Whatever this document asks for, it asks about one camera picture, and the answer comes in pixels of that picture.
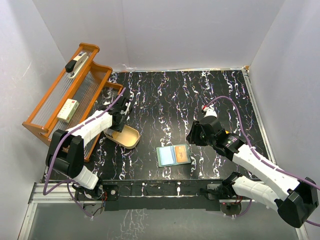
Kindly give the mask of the tan oval wooden tray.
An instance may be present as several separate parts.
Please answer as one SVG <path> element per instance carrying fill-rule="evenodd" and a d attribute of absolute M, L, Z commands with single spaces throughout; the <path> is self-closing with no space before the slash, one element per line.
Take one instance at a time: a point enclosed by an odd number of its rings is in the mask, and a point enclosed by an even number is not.
<path fill-rule="evenodd" d="M 122 132 L 107 128 L 103 133 L 111 141 L 129 150 L 135 148 L 140 141 L 140 133 L 126 124 L 124 125 Z"/>

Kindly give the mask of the orange credit card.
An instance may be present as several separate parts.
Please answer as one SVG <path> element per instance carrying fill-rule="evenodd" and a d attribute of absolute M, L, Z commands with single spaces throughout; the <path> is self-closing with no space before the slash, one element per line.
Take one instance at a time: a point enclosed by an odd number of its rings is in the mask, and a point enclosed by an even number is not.
<path fill-rule="evenodd" d="M 175 159 L 178 164 L 186 164 L 188 160 L 187 147 L 185 145 L 177 145 L 174 147 Z"/>

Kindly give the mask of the mint green card holder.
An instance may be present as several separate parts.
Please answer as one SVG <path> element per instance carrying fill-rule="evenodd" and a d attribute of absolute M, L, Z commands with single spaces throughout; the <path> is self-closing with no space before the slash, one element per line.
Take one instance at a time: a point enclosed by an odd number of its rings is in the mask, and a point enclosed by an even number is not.
<path fill-rule="evenodd" d="M 185 145 L 187 148 L 187 156 L 188 156 L 187 163 L 176 162 L 175 146 L 179 146 L 179 145 Z M 157 161 L 158 161 L 159 167 L 170 167 L 170 166 L 178 166 L 178 165 L 191 163 L 191 153 L 190 153 L 189 146 L 187 144 L 177 144 L 177 145 L 157 147 L 156 154 L 157 154 Z"/>

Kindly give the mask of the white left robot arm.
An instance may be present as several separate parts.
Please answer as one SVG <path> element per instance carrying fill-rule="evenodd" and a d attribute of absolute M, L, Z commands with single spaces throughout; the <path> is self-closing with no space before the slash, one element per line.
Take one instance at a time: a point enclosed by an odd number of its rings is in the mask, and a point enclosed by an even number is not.
<path fill-rule="evenodd" d="M 103 195 L 102 180 L 84 164 L 85 148 L 104 130 L 122 132 L 124 120 L 131 113 L 131 101 L 118 96 L 110 105 L 101 106 L 90 117 L 67 130 L 56 130 L 51 138 L 45 164 L 45 184 L 52 171 L 66 176 L 74 188 L 93 200 Z"/>

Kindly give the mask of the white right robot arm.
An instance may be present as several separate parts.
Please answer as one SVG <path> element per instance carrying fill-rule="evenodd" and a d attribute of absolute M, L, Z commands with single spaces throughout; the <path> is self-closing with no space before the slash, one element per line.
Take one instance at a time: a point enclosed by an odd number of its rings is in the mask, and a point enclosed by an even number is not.
<path fill-rule="evenodd" d="M 282 173 L 277 165 L 253 153 L 243 136 L 227 132 L 213 115 L 194 121 L 186 140 L 196 146 L 212 147 L 220 156 L 249 170 L 259 179 L 253 181 L 233 172 L 217 188 L 207 190 L 211 195 L 230 199 L 236 196 L 250 198 L 275 210 L 294 228 L 300 228 L 319 206 L 314 181 Z"/>

